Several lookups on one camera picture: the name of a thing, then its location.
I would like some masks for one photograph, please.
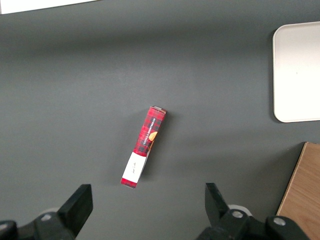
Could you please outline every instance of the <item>wooden board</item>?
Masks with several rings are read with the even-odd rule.
[[[304,144],[277,215],[291,218],[310,239],[320,240],[320,144]]]

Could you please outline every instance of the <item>white tray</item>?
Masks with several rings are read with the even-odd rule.
[[[274,115],[320,120],[320,22],[281,26],[273,35]]]

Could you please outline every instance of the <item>gray table surface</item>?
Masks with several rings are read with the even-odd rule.
[[[0,16],[0,219],[92,184],[79,240],[194,239],[205,183],[264,220],[319,122],[273,114],[272,36],[320,1],[102,0]],[[149,106],[168,110],[135,190],[120,179]]]

